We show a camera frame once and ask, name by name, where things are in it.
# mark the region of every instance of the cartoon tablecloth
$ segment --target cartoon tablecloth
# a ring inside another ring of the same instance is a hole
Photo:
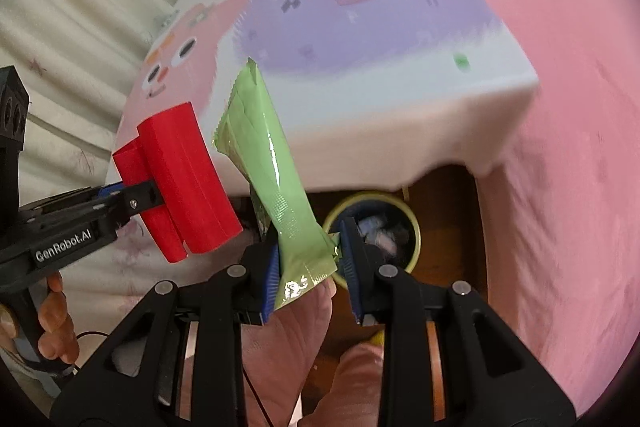
[[[264,75],[307,190],[396,189],[446,162],[488,172],[536,72],[484,0],[179,0],[127,101],[116,147],[190,101],[211,144],[248,57]]]

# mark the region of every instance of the curtain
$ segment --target curtain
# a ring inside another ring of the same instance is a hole
[[[0,0],[0,64],[30,95],[20,203],[104,182],[138,68],[177,0]]]

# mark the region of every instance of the brown floor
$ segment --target brown floor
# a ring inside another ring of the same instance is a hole
[[[322,223],[334,206],[354,191],[310,194]],[[409,188],[409,206],[420,224],[422,248],[414,276],[421,282],[448,286],[466,280],[486,296],[486,266],[478,195],[473,177],[460,166],[431,171]],[[349,347],[368,339],[380,327],[361,328],[351,314],[347,291],[338,288],[329,331],[302,392],[305,414],[331,388],[338,359]]]

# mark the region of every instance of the green spot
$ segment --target green spot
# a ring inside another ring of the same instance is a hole
[[[453,59],[456,61],[456,65],[460,71],[468,71],[471,69],[469,59],[462,53],[456,53],[453,55]]]

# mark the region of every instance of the cartoon face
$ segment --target cartoon face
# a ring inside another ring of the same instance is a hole
[[[158,112],[191,102],[196,114],[207,107],[216,77],[218,43],[248,0],[216,6],[196,4],[146,56],[127,99],[116,148],[133,140],[138,124]]]
[[[498,22],[484,0],[251,0],[239,57],[262,71],[339,71],[479,35]]]

